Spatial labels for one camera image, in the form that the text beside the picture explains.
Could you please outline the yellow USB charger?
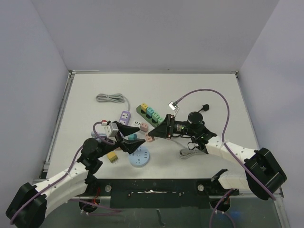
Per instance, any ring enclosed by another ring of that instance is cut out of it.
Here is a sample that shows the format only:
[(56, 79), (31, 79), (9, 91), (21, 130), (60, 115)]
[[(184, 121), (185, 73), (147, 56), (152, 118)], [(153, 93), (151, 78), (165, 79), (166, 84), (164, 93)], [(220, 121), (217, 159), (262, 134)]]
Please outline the yellow USB charger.
[(146, 113), (147, 112), (147, 109), (148, 109), (148, 105), (146, 103), (142, 103), (141, 104), (141, 111), (143, 113)]

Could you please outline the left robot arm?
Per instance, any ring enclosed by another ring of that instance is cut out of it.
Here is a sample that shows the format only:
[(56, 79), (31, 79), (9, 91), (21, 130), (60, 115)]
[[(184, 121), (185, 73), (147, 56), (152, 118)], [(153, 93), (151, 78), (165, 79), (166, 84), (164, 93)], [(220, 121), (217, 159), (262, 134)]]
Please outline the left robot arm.
[(76, 151), (70, 166), (53, 177), (35, 185), (23, 184), (10, 203), (6, 216), (18, 228), (38, 228), (45, 218), (74, 197), (92, 195), (97, 188), (94, 174), (102, 166), (101, 157), (120, 148), (134, 153), (144, 139), (127, 140), (126, 136), (139, 131), (138, 127), (107, 122), (106, 135), (86, 139)]

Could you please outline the light green charger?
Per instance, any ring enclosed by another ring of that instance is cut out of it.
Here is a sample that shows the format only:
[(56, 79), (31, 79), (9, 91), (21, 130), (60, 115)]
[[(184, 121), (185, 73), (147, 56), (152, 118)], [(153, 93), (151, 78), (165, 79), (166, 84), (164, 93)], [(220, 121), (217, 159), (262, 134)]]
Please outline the light green charger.
[(158, 124), (161, 124), (161, 123), (163, 122), (163, 120), (164, 120), (164, 118), (159, 117), (159, 119), (158, 119), (157, 123), (158, 123)]

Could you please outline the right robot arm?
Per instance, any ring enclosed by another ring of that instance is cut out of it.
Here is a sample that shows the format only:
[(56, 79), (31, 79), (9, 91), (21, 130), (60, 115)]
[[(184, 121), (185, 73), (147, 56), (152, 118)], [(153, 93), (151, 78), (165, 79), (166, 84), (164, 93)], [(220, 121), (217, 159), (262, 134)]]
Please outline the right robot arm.
[(224, 171), (212, 181), (211, 187), (216, 194), (223, 194), (228, 189), (250, 190), (258, 198), (268, 200), (287, 180), (283, 169), (268, 149), (249, 149), (222, 139), (206, 128), (199, 112), (191, 112), (186, 121), (177, 121), (168, 114), (148, 135), (164, 139), (174, 135), (187, 136), (206, 154), (240, 165), (244, 169), (242, 174)]

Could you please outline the teal charger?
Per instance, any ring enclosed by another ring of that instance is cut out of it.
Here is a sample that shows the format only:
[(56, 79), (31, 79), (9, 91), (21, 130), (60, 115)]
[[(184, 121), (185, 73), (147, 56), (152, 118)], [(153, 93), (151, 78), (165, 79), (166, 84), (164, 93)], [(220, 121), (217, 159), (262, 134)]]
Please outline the teal charger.
[(147, 110), (146, 110), (146, 114), (149, 116), (149, 117), (152, 117), (152, 114), (154, 113), (154, 110), (151, 108), (151, 107), (148, 107)]
[(137, 137), (136, 133), (128, 135), (128, 140), (137, 140), (137, 139), (138, 139), (138, 137)]

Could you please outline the pink charger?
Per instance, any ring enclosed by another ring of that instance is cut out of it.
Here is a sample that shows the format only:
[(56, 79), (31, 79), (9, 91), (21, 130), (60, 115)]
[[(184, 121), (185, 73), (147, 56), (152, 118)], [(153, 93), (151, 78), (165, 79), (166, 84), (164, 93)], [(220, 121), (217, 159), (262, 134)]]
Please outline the pink charger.
[(148, 143), (155, 141), (155, 138), (153, 136), (149, 136), (148, 133), (145, 134), (145, 139)]
[(140, 123), (140, 130), (143, 132), (148, 132), (149, 126), (147, 123)]

